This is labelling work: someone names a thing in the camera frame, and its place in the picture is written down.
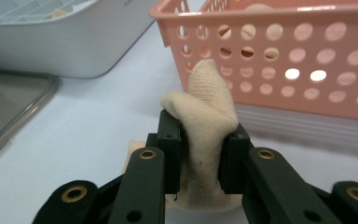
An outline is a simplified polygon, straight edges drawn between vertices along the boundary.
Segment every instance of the folded fabric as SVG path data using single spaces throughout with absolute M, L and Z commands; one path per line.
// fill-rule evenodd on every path
M 190 211 L 225 211 L 241 205 L 241 195 L 226 195 L 217 179 L 224 138 L 239 122 L 231 93 L 213 60 L 198 62 L 188 92 L 162 95 L 160 103 L 186 130 L 188 151 L 182 153 L 181 188 L 167 195 L 167 205 Z M 131 142 L 132 150 L 144 146 Z

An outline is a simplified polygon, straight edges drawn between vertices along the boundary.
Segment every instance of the beige cloth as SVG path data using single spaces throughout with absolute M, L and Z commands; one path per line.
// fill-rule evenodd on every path
M 188 92 L 164 94 L 160 103 L 181 120 L 189 143 L 182 158 L 181 188 L 167 195 L 167 205 L 191 211 L 225 211 L 241 206 L 241 195 L 226 195 L 217 180 L 224 138 L 239 122 L 231 93 L 213 60 L 194 67 Z M 132 150 L 145 144 L 131 142 Z

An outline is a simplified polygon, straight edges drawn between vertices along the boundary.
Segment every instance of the cloth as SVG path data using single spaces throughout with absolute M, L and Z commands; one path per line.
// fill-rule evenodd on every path
M 224 138 L 239 122 L 231 93 L 213 60 L 198 62 L 188 92 L 162 95 L 161 106 L 185 127 L 189 150 L 183 152 L 181 188 L 166 195 L 167 207 L 189 211 L 226 211 L 241 206 L 241 195 L 226 195 L 217 179 Z M 131 142 L 131 149 L 144 146 Z

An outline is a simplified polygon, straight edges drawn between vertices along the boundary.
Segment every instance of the white table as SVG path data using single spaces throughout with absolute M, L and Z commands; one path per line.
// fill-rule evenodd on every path
M 31 223 L 48 196 L 76 179 L 101 186 L 121 174 L 131 139 L 155 133 L 164 92 L 181 84 L 153 23 L 104 76 L 62 78 L 42 110 L 0 151 L 0 223 Z M 256 146 L 280 151 L 309 183 L 330 191 L 358 181 L 358 121 L 238 105 Z M 166 223 L 246 223 L 222 214 L 168 211 Z

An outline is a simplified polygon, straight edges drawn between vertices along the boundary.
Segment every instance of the pink basket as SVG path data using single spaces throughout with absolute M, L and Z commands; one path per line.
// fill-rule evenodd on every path
M 236 103 L 358 119 L 357 0 L 159 0 L 150 14 L 184 89 L 213 58 Z

